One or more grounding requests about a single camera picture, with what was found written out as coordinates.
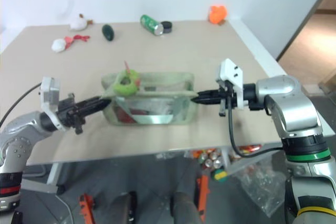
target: orange plush toy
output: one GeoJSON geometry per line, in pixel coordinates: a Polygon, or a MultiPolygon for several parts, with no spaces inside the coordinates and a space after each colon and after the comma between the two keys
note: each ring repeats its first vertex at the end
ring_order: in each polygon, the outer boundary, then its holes
{"type": "Polygon", "coordinates": [[[227,15],[227,10],[226,8],[221,5],[221,6],[211,6],[211,10],[209,13],[209,21],[213,24],[219,24],[222,22],[227,15]]]}

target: plastic bag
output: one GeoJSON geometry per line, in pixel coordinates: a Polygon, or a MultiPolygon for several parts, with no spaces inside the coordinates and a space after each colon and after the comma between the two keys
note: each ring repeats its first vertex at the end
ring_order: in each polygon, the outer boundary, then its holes
{"type": "Polygon", "coordinates": [[[286,177],[273,170],[271,157],[237,172],[236,177],[248,196],[268,217],[285,201],[286,177]]]}

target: white plastic mount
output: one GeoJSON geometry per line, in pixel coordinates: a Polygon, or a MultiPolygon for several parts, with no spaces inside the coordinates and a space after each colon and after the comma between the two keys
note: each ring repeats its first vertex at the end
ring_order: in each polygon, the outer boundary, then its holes
{"type": "Polygon", "coordinates": [[[242,110],[244,108],[243,71],[230,59],[222,61],[218,68],[216,82],[222,88],[225,88],[225,81],[229,81],[233,84],[233,89],[237,93],[237,107],[242,110]]]}
{"type": "Polygon", "coordinates": [[[66,131],[67,128],[60,122],[56,115],[59,102],[59,87],[59,80],[51,77],[43,77],[40,86],[41,108],[58,130],[66,131]]]}

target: table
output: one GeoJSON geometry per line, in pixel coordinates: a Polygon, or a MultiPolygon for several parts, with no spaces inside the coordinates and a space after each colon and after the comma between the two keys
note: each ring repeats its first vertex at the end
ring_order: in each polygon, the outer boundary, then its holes
{"type": "MultiPolygon", "coordinates": [[[[26,27],[2,54],[0,116],[43,76],[61,81],[61,99],[70,92],[77,102],[99,95],[101,76],[124,69],[124,60],[138,72],[192,72],[196,91],[218,87],[216,69],[225,58],[242,68],[245,83],[267,77],[229,22],[222,26],[206,21],[174,22],[173,31],[160,37],[138,23],[111,24],[115,31],[112,42],[104,39],[102,25],[80,32],[69,31],[65,25],[26,27]],[[76,34],[91,38],[75,41],[59,54],[51,50],[54,39],[76,34]]],[[[218,116],[218,108],[200,105],[196,120],[189,125],[112,126],[102,113],[96,113],[87,117],[83,134],[55,132],[39,142],[28,165],[230,145],[227,118],[218,116]]],[[[33,110],[40,110],[37,91],[13,110],[6,123],[33,110]]],[[[264,111],[245,108],[235,110],[233,117],[238,145],[280,143],[272,119],[264,111]]]]}

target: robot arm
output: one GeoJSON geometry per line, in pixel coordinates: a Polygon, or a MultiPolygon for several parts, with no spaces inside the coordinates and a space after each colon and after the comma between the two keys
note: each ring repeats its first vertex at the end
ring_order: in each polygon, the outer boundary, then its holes
{"type": "Polygon", "coordinates": [[[73,95],[58,102],[59,86],[52,82],[49,84],[47,89],[49,91],[41,89],[41,93],[45,91],[42,94],[45,106],[42,107],[47,113],[36,111],[22,115],[8,123],[0,133],[1,223],[3,223],[2,218],[16,217],[13,211],[20,201],[22,174],[34,145],[61,128],[74,127],[76,134],[82,133],[85,117],[103,110],[110,103],[110,100],[100,97],[75,103],[73,95]]]}
{"type": "Polygon", "coordinates": [[[272,116],[291,175],[286,181],[285,204],[296,216],[294,223],[334,223],[336,162],[323,138],[317,111],[301,91],[298,80],[277,76],[243,84],[242,70],[227,59],[221,64],[216,81],[218,90],[200,92],[193,101],[220,104],[219,115],[225,116],[229,109],[229,121],[230,110],[242,109],[242,104],[250,110],[265,109],[272,116]]]}

